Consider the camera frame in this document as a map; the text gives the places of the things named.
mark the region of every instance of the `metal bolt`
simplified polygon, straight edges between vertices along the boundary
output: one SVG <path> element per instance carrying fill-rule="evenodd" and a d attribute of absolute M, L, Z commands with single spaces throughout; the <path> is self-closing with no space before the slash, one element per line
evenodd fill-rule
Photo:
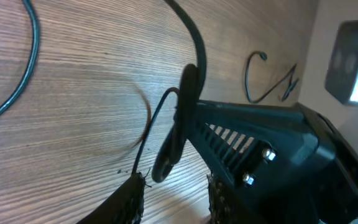
<path fill-rule="evenodd" d="M 273 161 L 274 158 L 276 157 L 276 153 L 274 153 L 273 150 L 271 149 L 265 149 L 263 152 L 262 152 L 262 155 L 263 157 L 268 160 L 268 161 Z"/>
<path fill-rule="evenodd" d="M 249 175 L 248 173 L 245 173 L 242 176 L 242 180 L 249 186 L 251 186 L 254 183 L 254 178 L 251 175 Z"/>

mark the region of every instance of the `black device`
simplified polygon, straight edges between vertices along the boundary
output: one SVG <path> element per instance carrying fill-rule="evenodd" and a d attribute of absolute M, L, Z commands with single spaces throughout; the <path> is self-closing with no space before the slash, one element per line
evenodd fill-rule
<path fill-rule="evenodd" d="M 339 26 L 325 88 L 342 104 L 358 105 L 358 20 Z"/>
<path fill-rule="evenodd" d="M 299 103 L 284 108 L 200 100 L 206 75 L 203 40 L 182 8 L 175 1 L 165 2 L 190 31 L 197 66 L 187 65 L 179 89 L 169 88 L 162 96 L 129 179 L 80 223 L 140 223 L 145 181 L 137 165 L 171 92 L 178 95 L 175 122 L 157 155 L 152 178 L 162 182 L 168 177 L 189 140 L 211 169 L 211 223 L 356 220 L 358 156 L 336 128 Z"/>

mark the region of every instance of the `black wire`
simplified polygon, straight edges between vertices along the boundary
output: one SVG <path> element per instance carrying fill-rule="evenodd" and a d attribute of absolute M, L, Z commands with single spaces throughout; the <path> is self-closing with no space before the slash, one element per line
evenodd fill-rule
<path fill-rule="evenodd" d="M 144 134 L 144 138 L 143 138 L 143 141 L 142 141 L 142 144 L 140 144 L 140 147 L 139 147 L 139 151 L 137 152 L 137 155 L 136 155 L 136 159 L 135 159 L 135 162 L 134 162 L 134 166 L 132 168 L 132 174 L 136 174 L 136 170 L 137 170 L 137 166 L 139 165 L 139 161 L 140 161 L 140 157 L 142 155 L 142 152 L 143 152 L 143 148 L 144 148 L 144 145 L 146 144 L 146 140 L 149 136 L 149 133 L 150 133 L 150 130 L 152 129 L 152 126 L 154 124 L 154 121 L 155 119 L 157 118 L 158 116 L 158 113 L 160 112 L 160 109 L 162 107 L 162 105 L 164 104 L 164 101 L 165 99 L 167 98 L 167 96 L 169 95 L 169 93 L 171 92 L 174 92 L 176 93 L 177 95 L 179 95 L 179 89 L 176 88 L 176 87 L 171 87 L 169 89 L 167 89 L 165 91 L 165 93 L 162 95 L 161 97 L 161 100 L 160 102 L 158 103 L 158 106 L 157 108 L 155 109 L 155 112 L 153 114 L 153 117 L 149 123 L 149 125 L 146 127 L 146 132 Z"/>
<path fill-rule="evenodd" d="M 251 94 L 249 92 L 249 87 L 248 87 L 248 70 L 249 70 L 249 64 L 251 63 L 251 59 L 254 55 L 259 55 L 259 57 L 262 60 L 267 60 L 267 54 L 265 52 L 261 52 L 261 51 L 255 51 L 252 52 L 249 57 L 248 57 L 248 61 L 247 61 L 247 66 L 246 66 L 246 75 L 245 75 L 245 91 L 246 91 L 246 95 L 247 95 L 247 99 L 250 103 L 259 103 L 261 102 L 267 95 L 269 95 L 279 84 L 281 84 L 285 79 L 287 79 L 288 77 L 290 78 L 290 81 L 288 83 L 288 87 L 285 90 L 285 93 L 283 95 L 282 101 L 285 101 L 289 94 L 291 93 L 291 91 L 296 87 L 296 84 L 298 83 L 298 78 L 295 81 L 292 81 L 292 77 L 293 74 L 295 72 L 296 69 L 296 64 L 294 64 L 294 66 L 292 66 L 292 68 L 290 69 L 290 71 L 280 80 L 278 81 L 276 84 L 274 84 L 273 87 L 271 87 L 271 89 L 269 89 L 265 94 L 263 94 L 260 98 L 253 100 L 251 98 Z"/>
<path fill-rule="evenodd" d="M 197 84 L 197 88 L 198 88 L 197 93 L 198 96 L 200 96 L 206 77 L 206 53 L 205 53 L 203 38 L 201 37 L 201 34 L 198 28 L 196 27 L 196 24 L 191 20 L 190 16 L 178 5 L 178 3 L 176 3 L 174 0 L 164 0 L 164 1 L 173 9 L 173 11 L 175 11 L 175 13 L 178 15 L 178 17 L 186 26 L 186 28 L 189 30 L 191 38 L 193 39 L 196 48 L 197 69 L 198 69 L 198 78 L 199 78 Z M 179 89 L 176 87 L 171 87 L 167 89 L 166 92 L 163 94 L 160 102 L 158 103 L 157 108 L 155 109 L 153 118 L 150 121 L 150 124 L 147 126 L 142 144 L 140 145 L 139 151 L 137 152 L 134 166 L 132 168 L 132 175 L 136 174 L 137 166 L 139 165 L 139 161 L 143 152 L 144 145 L 146 144 L 147 137 L 149 136 L 149 132 L 154 124 L 158 112 L 160 112 L 163 102 L 165 101 L 168 94 L 172 91 L 175 92 L 177 95 L 179 94 Z"/>
<path fill-rule="evenodd" d="M 10 106 L 12 106 L 18 97 L 23 93 L 25 87 L 30 81 L 31 75 L 34 71 L 35 63 L 37 61 L 39 45 L 40 45 L 40 26 L 37 15 L 35 13 L 34 7 L 31 4 L 30 0 L 23 0 L 23 5 L 27 10 L 27 13 L 31 20 L 32 25 L 32 46 L 29 56 L 29 61 L 25 68 L 22 79 L 20 80 L 18 86 L 13 91 L 12 95 L 0 106 L 0 115 L 3 114 Z"/>

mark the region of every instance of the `black cable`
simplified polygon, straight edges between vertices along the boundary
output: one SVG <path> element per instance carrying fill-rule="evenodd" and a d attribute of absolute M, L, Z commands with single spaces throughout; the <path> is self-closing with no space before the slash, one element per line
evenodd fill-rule
<path fill-rule="evenodd" d="M 259 55 L 259 57 L 266 61 L 267 60 L 267 54 L 265 52 L 261 52 L 261 51 L 255 51 L 252 52 L 249 57 L 248 57 L 248 61 L 247 61 L 247 66 L 246 66 L 246 75 L 245 75 L 245 91 L 246 91 L 246 95 L 247 95 L 247 99 L 249 101 L 249 103 L 259 103 L 261 102 L 267 95 L 269 95 L 279 84 L 281 84 L 285 79 L 287 79 L 288 77 L 290 78 L 290 81 L 288 83 L 288 87 L 285 90 L 285 93 L 283 95 L 282 101 L 285 101 L 289 94 L 291 93 L 291 91 L 296 87 L 296 84 L 298 83 L 299 78 L 297 78 L 295 81 L 292 81 L 292 77 L 293 74 L 295 72 L 296 69 L 296 64 L 294 64 L 294 66 L 292 66 L 292 68 L 290 69 L 290 71 L 280 80 L 278 81 L 276 84 L 274 84 L 273 87 L 271 87 L 271 89 L 269 89 L 265 94 L 263 94 L 260 98 L 253 100 L 251 98 L 251 94 L 249 92 L 249 87 L 248 87 L 248 70 L 249 70 L 249 64 L 251 63 L 251 59 L 254 55 Z"/>
<path fill-rule="evenodd" d="M 178 17 L 181 19 L 181 21 L 184 23 L 186 28 L 189 30 L 189 33 L 191 35 L 191 38 L 193 39 L 195 48 L 196 48 L 196 56 L 197 56 L 197 69 L 198 69 L 198 83 L 197 84 L 197 93 L 198 96 L 200 96 L 201 91 L 204 86 L 205 77 L 206 77 L 206 53 L 205 53 L 205 46 L 203 38 L 201 37 L 201 34 L 196 27 L 196 24 L 191 20 L 190 16 L 176 3 L 174 0 L 164 0 L 178 15 Z M 153 114 L 152 120 L 150 121 L 149 125 L 147 126 L 142 144 L 139 147 L 139 151 L 137 152 L 136 159 L 134 162 L 134 166 L 132 168 L 132 175 L 136 174 L 137 166 L 139 165 L 140 157 L 143 152 L 144 145 L 146 144 L 147 137 L 149 136 L 149 132 L 154 124 L 154 121 L 158 115 L 158 112 L 160 112 L 160 109 L 163 105 L 163 102 L 165 101 L 166 97 L 170 92 L 175 92 L 177 95 L 179 94 L 179 89 L 176 87 L 171 87 L 166 90 L 166 92 L 163 94 L 160 102 L 158 103 L 157 108 L 155 109 L 155 112 Z"/>
<path fill-rule="evenodd" d="M 154 122 L 155 122 L 155 119 L 157 118 L 158 113 L 160 112 L 161 107 L 162 107 L 162 105 L 164 104 L 165 99 L 167 98 L 167 96 L 168 96 L 169 93 L 171 93 L 171 92 L 174 92 L 174 93 L 176 93 L 177 95 L 179 95 L 179 89 L 176 88 L 176 87 L 171 87 L 171 88 L 167 89 L 167 90 L 165 91 L 165 93 L 162 95 L 161 100 L 160 100 L 160 102 L 158 103 L 157 108 L 155 109 L 155 112 L 154 112 L 154 114 L 153 114 L 153 117 L 152 117 L 152 119 L 151 119 L 149 125 L 146 127 L 146 132 L 145 132 L 145 134 L 144 134 L 144 138 L 143 138 L 142 144 L 140 144 L 139 151 L 137 152 L 136 159 L 135 159 L 135 162 L 134 162 L 134 166 L 133 166 L 133 168 L 132 168 L 132 174 L 136 174 L 137 166 L 139 165 L 140 157 L 141 157 L 141 155 L 142 155 L 143 148 L 144 148 L 144 145 L 146 144 L 146 140 L 147 140 L 147 138 L 148 138 L 148 136 L 149 136 L 150 130 L 152 129 L 152 126 L 153 126 L 153 124 L 154 124 Z"/>
<path fill-rule="evenodd" d="M 22 79 L 20 80 L 18 86 L 13 91 L 12 95 L 0 106 L 0 115 L 3 114 L 10 106 L 12 106 L 19 96 L 23 93 L 25 87 L 30 81 L 31 75 L 34 71 L 35 63 L 37 61 L 39 45 L 40 45 L 40 25 L 35 13 L 34 7 L 31 4 L 30 0 L 23 0 L 23 5 L 27 10 L 27 13 L 31 20 L 32 25 L 32 46 L 29 56 L 29 61 L 24 70 Z"/>

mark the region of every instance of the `wood grain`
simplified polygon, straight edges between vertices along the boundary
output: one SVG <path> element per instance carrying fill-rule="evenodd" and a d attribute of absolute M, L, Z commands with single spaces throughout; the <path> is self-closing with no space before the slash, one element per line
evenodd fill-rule
<path fill-rule="evenodd" d="M 178 86 L 195 63 L 192 40 L 161 1 L 36 0 L 42 26 L 39 61 L 24 94 L 0 117 L 0 223 L 74 223 L 129 176 L 147 110 Z M 317 1 L 178 0 L 206 44 L 207 80 L 201 98 L 246 103 L 244 63 L 253 50 L 250 86 L 257 96 L 298 63 L 305 64 Z M 25 67 L 31 30 L 19 0 L 0 0 L 0 104 Z M 282 104 L 285 84 L 262 103 Z M 169 96 L 147 142 L 145 174 L 172 125 Z M 188 144 L 168 179 L 145 190 L 144 223 L 169 223 L 208 196 L 208 168 Z"/>

